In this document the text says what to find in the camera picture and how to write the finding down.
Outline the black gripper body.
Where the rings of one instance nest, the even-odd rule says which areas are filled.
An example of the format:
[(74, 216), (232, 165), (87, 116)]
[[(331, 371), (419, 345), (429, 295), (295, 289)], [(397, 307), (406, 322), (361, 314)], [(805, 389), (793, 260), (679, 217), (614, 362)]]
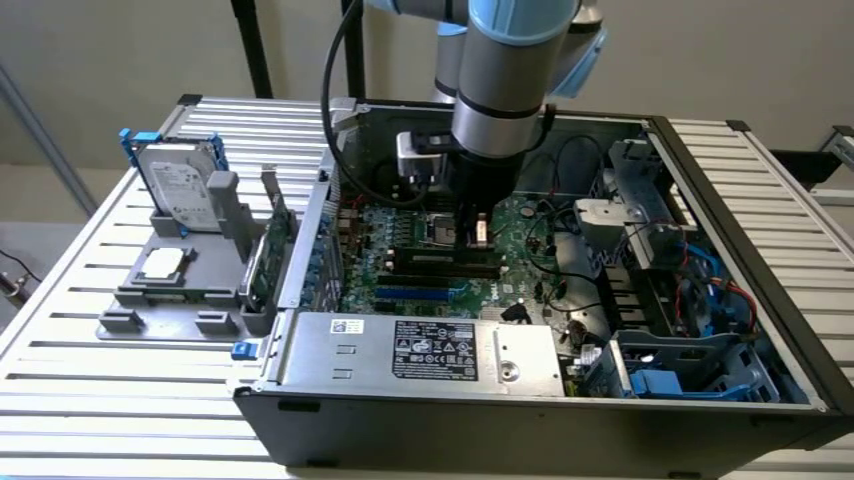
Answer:
[(447, 186), (457, 208), (461, 201), (473, 202), (479, 212), (493, 218), (495, 205), (513, 193), (521, 175), (523, 154), (491, 158), (469, 151), (447, 155)]

